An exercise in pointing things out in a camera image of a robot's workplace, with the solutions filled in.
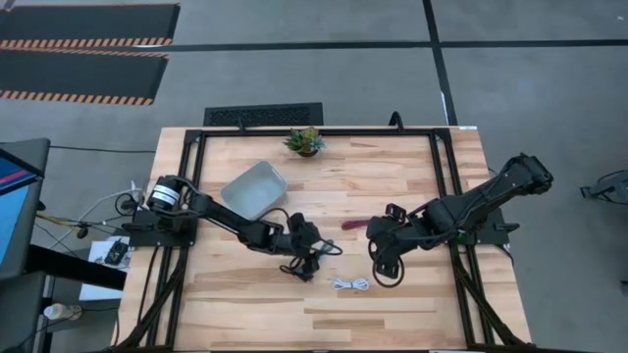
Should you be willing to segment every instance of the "succulent plant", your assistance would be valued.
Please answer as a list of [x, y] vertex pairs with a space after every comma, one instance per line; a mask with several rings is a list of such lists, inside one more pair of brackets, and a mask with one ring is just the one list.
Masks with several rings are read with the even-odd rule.
[[290, 151], [296, 153], [320, 151], [325, 147], [323, 137], [319, 135], [318, 130], [312, 126], [304, 130], [292, 129], [284, 145], [286, 145]]

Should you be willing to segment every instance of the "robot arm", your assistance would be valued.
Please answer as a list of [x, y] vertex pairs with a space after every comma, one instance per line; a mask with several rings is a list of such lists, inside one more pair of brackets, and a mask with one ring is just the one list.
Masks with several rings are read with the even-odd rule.
[[401, 255], [421, 247], [430, 250], [454, 240], [462, 232], [476, 231], [487, 215], [517, 195], [542, 194], [553, 177], [536, 157], [511, 158], [501, 172], [462, 195], [435, 199], [406, 214], [389, 204], [384, 217], [373, 217], [366, 230], [374, 277], [403, 278]]
[[[180, 176], [160, 176], [146, 205], [159, 217], [156, 226], [161, 230], [176, 232], [184, 222], [202, 219], [235, 234], [237, 240], [252, 251], [294, 256], [292, 263], [296, 265], [282, 267], [282, 271], [303, 280], [312, 279], [313, 273], [319, 269], [318, 259], [321, 255], [341, 253], [336, 245], [322, 239], [316, 226], [306, 222], [301, 213], [295, 213], [289, 218], [286, 214], [288, 233], [284, 233], [282, 225], [262, 220], [250, 221], [238, 215]], [[313, 245], [319, 241], [337, 252], [314, 249]]]

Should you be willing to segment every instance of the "wooden tabletop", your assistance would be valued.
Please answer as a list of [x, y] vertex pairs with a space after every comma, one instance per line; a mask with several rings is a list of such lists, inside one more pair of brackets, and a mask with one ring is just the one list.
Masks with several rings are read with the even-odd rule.
[[[184, 131], [182, 127], [162, 130], [150, 187], [157, 177], [177, 173]], [[463, 187], [480, 184], [489, 173], [478, 131], [453, 127], [451, 134]], [[391, 202], [412, 210], [438, 197], [428, 139], [326, 137], [327, 149], [309, 159], [288, 151], [282, 140], [209, 138], [200, 189], [222, 202], [223, 186], [258, 161], [268, 161], [288, 181], [287, 198], [279, 206], [289, 213], [302, 212], [344, 254], [324, 257], [321, 270], [311, 282], [304, 283], [279, 271], [279, 265], [286, 265], [290, 258], [251, 252], [234, 235], [201, 221], [187, 263], [175, 350], [464, 347], [445, 246], [405, 254], [404, 282], [385, 289], [371, 276], [365, 228], [340, 229], [344, 221], [383, 215]], [[440, 151], [446, 169], [445, 149], [441, 147]], [[447, 182], [449, 193], [453, 193], [449, 178]], [[277, 215], [270, 219], [282, 218]], [[136, 323], [152, 252], [152, 248], [141, 248], [133, 253], [120, 307], [122, 338]], [[488, 300], [515, 334], [529, 340], [510, 260], [493, 246], [478, 246], [477, 252]], [[145, 308], [154, 296], [158, 268], [159, 260], [152, 272]], [[335, 278], [362, 277], [372, 282], [367, 291], [332, 290]], [[481, 341], [477, 309], [472, 299], [469, 302], [476, 339]], [[169, 313], [167, 303], [158, 343], [165, 340]]]

